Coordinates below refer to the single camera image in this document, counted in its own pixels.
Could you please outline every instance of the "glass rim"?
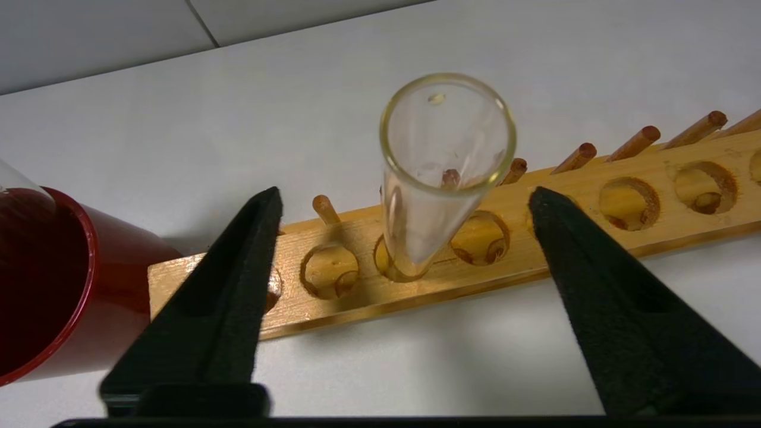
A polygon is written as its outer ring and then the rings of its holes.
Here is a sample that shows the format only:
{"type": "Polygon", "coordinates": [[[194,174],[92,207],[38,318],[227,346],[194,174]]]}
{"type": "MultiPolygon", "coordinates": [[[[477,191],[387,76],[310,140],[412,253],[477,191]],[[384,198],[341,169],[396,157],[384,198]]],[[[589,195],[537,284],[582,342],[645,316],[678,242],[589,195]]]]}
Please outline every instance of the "glass rim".
{"type": "Polygon", "coordinates": [[[513,157],[515,155],[516,138],[515,123],[513,122],[513,118],[510,113],[510,107],[507,105],[507,103],[505,103],[504,100],[502,100],[499,94],[497,94],[497,91],[476,78],[472,78],[468,75],[460,73],[434,73],[430,75],[424,75],[411,81],[410,83],[402,86],[402,88],[391,97],[391,100],[388,102],[388,105],[386,108],[384,108],[384,111],[380,116],[380,150],[383,152],[383,157],[386,160],[386,164],[391,169],[391,171],[393,171],[394,174],[396,174],[397,177],[401,178],[404,182],[425,192],[435,193],[441,196],[472,196],[474,194],[488,190],[489,187],[491,187],[493,184],[496,184],[500,177],[505,175],[510,169],[510,164],[512,163],[513,157]],[[416,89],[430,85],[432,83],[452,83],[458,81],[475,87],[481,91],[482,94],[485,94],[494,101],[495,105],[502,113],[502,117],[505,119],[508,141],[505,158],[502,159],[502,162],[499,164],[496,170],[491,175],[489,175],[489,177],[487,177],[485,180],[479,181],[477,184],[472,186],[452,190],[421,183],[410,173],[405,171],[404,168],[401,168],[391,150],[390,142],[388,139],[388,126],[391,115],[396,109],[397,104],[399,104],[399,102],[406,95],[410,94],[416,89]]]}

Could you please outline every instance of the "drying peg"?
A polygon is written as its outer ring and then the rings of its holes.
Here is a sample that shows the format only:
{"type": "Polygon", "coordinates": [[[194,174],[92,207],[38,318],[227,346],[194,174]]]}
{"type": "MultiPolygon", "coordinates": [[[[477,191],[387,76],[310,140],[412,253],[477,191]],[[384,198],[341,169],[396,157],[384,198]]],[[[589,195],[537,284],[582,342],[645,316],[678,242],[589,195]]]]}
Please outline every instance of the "drying peg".
{"type": "Polygon", "coordinates": [[[749,133],[750,131],[756,131],[758,129],[761,129],[761,110],[758,110],[723,131],[711,134],[707,139],[735,136],[737,134],[749,133]]]}
{"type": "Polygon", "coordinates": [[[721,127],[726,124],[726,114],[722,113],[721,111],[712,111],[711,113],[706,114],[701,120],[695,122],[691,127],[682,131],[681,134],[673,137],[671,141],[664,144],[661,150],[695,144],[696,142],[711,135],[711,133],[714,131],[721,129],[721,127]]]}
{"type": "Polygon", "coordinates": [[[333,204],[330,203],[330,199],[325,195],[315,196],[312,200],[312,208],[314,208],[317,215],[319,215],[323,222],[328,226],[337,225],[341,222],[338,214],[336,214],[336,210],[333,208],[333,204]]]}
{"type": "Polygon", "coordinates": [[[608,156],[605,162],[619,161],[621,159],[631,158],[639,155],[642,150],[649,147],[661,137],[661,131],[655,126],[646,126],[636,133],[629,141],[624,143],[612,155],[608,156]]]}
{"type": "Polygon", "coordinates": [[[526,173],[526,170],[528,169],[528,164],[524,159],[521,158],[515,158],[513,159],[513,162],[510,164],[510,171],[507,175],[505,175],[505,179],[503,179],[497,186],[504,186],[506,184],[513,184],[516,181],[520,180],[521,177],[523,177],[523,174],[526,173]]]}
{"type": "Polygon", "coordinates": [[[550,175],[560,174],[561,172],[573,171],[587,164],[587,162],[597,156],[597,149],[594,144],[586,142],[578,147],[570,156],[568,156],[557,168],[552,170],[550,175]]]}

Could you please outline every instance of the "test tube rack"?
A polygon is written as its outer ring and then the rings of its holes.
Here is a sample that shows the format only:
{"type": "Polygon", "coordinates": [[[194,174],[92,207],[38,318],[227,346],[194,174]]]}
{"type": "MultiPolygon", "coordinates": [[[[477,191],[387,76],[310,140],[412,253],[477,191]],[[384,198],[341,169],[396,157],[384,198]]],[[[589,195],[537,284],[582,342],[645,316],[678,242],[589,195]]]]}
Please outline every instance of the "test tube rack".
{"type": "MultiPolygon", "coordinates": [[[[379,317],[549,276],[533,236],[529,195],[544,186],[569,196],[636,257],[761,230],[761,110],[722,129],[711,112],[664,144],[646,126],[612,155],[579,146],[556,168],[526,173],[514,159],[421,279],[384,276],[381,207],[340,215],[325,196],[319,219],[282,226],[261,338],[379,317]]],[[[148,269],[156,315],[203,254],[148,269]]]]}

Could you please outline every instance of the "red plastic cup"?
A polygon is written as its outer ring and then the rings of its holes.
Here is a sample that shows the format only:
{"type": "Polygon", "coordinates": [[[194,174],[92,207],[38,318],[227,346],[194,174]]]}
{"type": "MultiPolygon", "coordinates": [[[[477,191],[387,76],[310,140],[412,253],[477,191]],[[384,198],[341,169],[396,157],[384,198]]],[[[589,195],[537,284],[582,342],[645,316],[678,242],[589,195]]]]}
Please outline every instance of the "red plastic cup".
{"type": "Polygon", "coordinates": [[[0,386],[112,366],[150,321],[148,266],[178,257],[58,190],[0,187],[0,386]]]}

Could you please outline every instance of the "glass test tube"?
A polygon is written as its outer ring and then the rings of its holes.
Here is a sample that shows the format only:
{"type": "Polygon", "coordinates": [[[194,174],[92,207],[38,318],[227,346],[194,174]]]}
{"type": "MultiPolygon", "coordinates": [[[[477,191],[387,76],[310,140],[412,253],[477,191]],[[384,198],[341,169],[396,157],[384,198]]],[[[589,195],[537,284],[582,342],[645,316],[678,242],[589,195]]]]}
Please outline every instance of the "glass test tube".
{"type": "Polygon", "coordinates": [[[381,117],[386,275],[420,278],[507,173],[516,144],[507,104],[484,83],[438,73],[410,82],[381,117]]]}

